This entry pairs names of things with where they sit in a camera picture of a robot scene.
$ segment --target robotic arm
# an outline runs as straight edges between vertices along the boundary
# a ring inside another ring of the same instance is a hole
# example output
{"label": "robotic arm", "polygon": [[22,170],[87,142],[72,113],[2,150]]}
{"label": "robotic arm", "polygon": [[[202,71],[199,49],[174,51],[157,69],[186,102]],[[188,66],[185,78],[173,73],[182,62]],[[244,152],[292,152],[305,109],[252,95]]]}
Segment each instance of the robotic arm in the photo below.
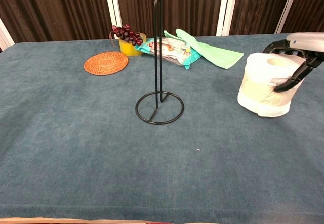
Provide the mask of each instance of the robotic arm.
{"label": "robotic arm", "polygon": [[297,51],[297,55],[306,61],[283,84],[274,88],[275,92],[284,92],[292,89],[303,80],[314,68],[324,61],[324,33],[305,32],[293,33],[284,40],[279,40],[268,45],[263,53],[280,53],[291,55]]}

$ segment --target metal rod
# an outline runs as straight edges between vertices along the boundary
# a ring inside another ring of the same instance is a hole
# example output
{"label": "metal rod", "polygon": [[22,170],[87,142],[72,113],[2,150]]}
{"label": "metal rod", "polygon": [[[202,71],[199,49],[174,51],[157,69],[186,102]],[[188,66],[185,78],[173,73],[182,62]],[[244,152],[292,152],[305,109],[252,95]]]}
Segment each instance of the metal rod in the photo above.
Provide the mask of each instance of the metal rod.
{"label": "metal rod", "polygon": [[148,121],[152,121],[154,116],[156,115],[156,113],[157,113],[157,109],[154,109],[154,112],[153,112],[153,114],[151,115],[151,117],[150,117],[150,119]]}
{"label": "metal rod", "polygon": [[159,0],[159,5],[160,5],[160,24],[159,24],[159,36],[160,36],[160,101],[162,101],[162,33],[163,33],[163,5],[162,5],[162,0]]}
{"label": "metal rod", "polygon": [[156,6],[157,1],[154,1],[153,8],[153,33],[154,33],[154,68],[155,68],[155,109],[158,109],[158,101],[157,101],[157,25],[156,25]]}
{"label": "metal rod", "polygon": [[167,94],[164,96],[164,98],[162,98],[162,100],[161,100],[162,103],[164,102],[165,99],[167,99],[167,96],[168,96],[168,95],[169,95],[169,93],[167,93]]}

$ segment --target dark wood panel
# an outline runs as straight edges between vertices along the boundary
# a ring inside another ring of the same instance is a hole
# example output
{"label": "dark wood panel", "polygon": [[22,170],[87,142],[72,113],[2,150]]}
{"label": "dark wood panel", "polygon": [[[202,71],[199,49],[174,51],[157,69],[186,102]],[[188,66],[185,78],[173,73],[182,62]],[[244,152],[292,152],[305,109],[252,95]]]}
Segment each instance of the dark wood panel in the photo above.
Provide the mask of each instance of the dark wood panel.
{"label": "dark wood panel", "polygon": [[324,32],[324,0],[294,0],[281,32]]}
{"label": "dark wood panel", "polygon": [[[147,36],[153,35],[154,0],[118,0],[123,23]],[[191,35],[215,35],[221,0],[163,0],[165,29],[181,28]]]}
{"label": "dark wood panel", "polygon": [[286,0],[236,0],[230,35],[274,33]]}
{"label": "dark wood panel", "polygon": [[107,0],[0,0],[15,43],[108,38]]}

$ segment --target grape stem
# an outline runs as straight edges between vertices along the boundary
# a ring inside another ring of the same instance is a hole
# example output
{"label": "grape stem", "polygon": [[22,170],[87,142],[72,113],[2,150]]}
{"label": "grape stem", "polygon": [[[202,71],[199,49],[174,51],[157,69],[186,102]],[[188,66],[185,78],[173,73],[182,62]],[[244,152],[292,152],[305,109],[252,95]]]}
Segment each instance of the grape stem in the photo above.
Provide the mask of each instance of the grape stem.
{"label": "grape stem", "polygon": [[114,44],[113,39],[112,39],[112,33],[113,33],[113,32],[114,32],[114,31],[111,31],[111,32],[109,33],[109,38],[110,38],[110,41],[111,41],[112,45],[113,45],[114,47],[117,47],[117,46]]}

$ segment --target white wall strip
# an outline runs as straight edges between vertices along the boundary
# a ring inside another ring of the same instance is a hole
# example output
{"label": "white wall strip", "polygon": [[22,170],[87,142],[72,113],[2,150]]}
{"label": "white wall strip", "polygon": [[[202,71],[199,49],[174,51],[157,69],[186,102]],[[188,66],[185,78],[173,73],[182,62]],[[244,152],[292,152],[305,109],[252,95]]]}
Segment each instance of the white wall strip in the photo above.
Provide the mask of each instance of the white wall strip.
{"label": "white wall strip", "polygon": [[109,7],[111,24],[116,25],[117,23],[116,23],[115,11],[113,8],[113,2],[112,2],[112,0],[107,0],[107,2],[108,2],[108,7]]}
{"label": "white wall strip", "polygon": [[232,22],[232,16],[235,6],[235,0],[228,0],[227,6],[226,6],[226,13],[225,13],[225,19],[224,19],[224,27],[222,35],[228,35],[229,30],[231,28],[231,22]]}
{"label": "white wall strip", "polygon": [[118,0],[112,0],[112,2],[113,2],[113,8],[114,8],[115,17],[116,17],[116,25],[121,27],[122,26],[122,18],[120,16]]}
{"label": "white wall strip", "polygon": [[14,45],[15,42],[11,38],[8,30],[6,29],[4,23],[0,19],[0,48],[2,51],[4,51],[9,46]]}
{"label": "white wall strip", "polygon": [[279,22],[278,22],[277,28],[275,30],[275,33],[281,33],[282,28],[283,28],[283,26],[285,24],[286,18],[288,16],[289,10],[290,10],[290,8],[291,8],[291,6],[293,4],[293,1],[294,0],[287,0],[286,1],[285,8],[282,11],[282,14],[281,14],[281,17],[279,19]]}
{"label": "white wall strip", "polygon": [[227,4],[227,0],[221,0],[221,7],[219,9],[216,36],[222,35],[225,12],[226,12],[226,4]]}

